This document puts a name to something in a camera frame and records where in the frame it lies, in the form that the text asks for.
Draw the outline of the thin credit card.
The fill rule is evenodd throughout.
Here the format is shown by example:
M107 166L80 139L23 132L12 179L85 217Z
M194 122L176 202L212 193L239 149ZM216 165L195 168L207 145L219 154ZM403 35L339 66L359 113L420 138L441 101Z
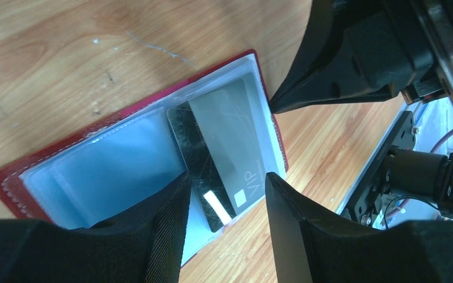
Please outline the thin credit card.
M244 81L194 98L189 105L225 187L261 191L262 151Z

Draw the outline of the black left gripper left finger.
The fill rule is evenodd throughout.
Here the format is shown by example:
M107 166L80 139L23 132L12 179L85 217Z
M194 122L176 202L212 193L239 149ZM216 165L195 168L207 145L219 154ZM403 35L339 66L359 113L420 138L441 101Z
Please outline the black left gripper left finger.
M0 219L0 282L177 282L190 200L182 173L90 228Z

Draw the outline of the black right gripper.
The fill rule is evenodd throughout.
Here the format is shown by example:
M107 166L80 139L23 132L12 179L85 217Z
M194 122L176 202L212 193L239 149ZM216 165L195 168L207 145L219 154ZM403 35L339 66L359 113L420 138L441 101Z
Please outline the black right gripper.
M453 105L453 1L313 1L270 109L388 100L403 84L402 47L413 68L405 102Z

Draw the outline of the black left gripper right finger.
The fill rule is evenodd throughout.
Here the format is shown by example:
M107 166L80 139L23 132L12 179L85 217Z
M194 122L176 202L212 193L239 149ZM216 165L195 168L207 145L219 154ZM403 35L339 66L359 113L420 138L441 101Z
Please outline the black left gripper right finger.
M274 172L265 191L279 282L453 282L453 221L382 231L328 210Z

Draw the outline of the black VIP credit card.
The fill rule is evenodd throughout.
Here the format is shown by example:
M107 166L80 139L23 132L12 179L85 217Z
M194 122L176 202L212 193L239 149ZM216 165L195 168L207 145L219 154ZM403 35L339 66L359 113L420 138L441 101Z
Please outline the black VIP credit card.
M264 173L261 175L262 190L255 194L244 189L233 192L225 187L189 102L167 112L178 148L191 177L192 187L212 232L217 232L230 223L264 194L264 176L273 162L273 155L270 146L263 143L266 126L262 111L257 109L255 104L250 105L264 165Z

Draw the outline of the red card holder wallet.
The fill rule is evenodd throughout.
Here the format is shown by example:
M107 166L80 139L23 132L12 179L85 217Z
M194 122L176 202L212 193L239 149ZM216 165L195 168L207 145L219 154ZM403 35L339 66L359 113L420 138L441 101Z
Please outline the red card holder wallet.
M91 227L144 200L188 171L167 112L194 98L243 80L250 103L262 111L263 143L273 162L265 173L286 176L278 124L257 53L248 50L144 98L72 135L0 168L0 200L18 218L40 218L67 229ZM216 240L192 188L182 263Z

